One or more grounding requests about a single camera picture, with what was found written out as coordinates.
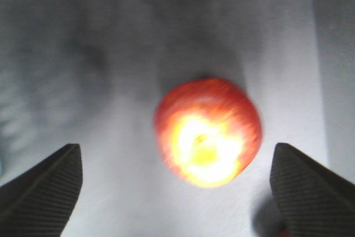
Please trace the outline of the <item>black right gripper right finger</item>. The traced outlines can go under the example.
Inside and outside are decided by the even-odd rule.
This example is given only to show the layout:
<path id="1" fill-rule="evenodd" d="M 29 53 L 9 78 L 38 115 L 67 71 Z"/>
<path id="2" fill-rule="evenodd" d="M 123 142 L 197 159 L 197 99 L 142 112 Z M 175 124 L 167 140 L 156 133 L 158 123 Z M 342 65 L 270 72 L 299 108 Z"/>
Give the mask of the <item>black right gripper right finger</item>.
<path id="1" fill-rule="evenodd" d="M 354 236 L 354 184 L 278 143 L 270 186 L 291 236 Z"/>

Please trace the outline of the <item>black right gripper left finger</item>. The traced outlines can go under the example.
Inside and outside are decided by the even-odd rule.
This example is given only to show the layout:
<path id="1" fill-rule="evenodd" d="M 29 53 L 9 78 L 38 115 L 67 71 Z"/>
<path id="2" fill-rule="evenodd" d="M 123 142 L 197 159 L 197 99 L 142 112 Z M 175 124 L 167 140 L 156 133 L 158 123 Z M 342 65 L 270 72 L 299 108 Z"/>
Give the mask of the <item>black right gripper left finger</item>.
<path id="1" fill-rule="evenodd" d="M 83 183 L 79 144 L 67 144 L 1 186 L 1 236 L 61 236 Z"/>

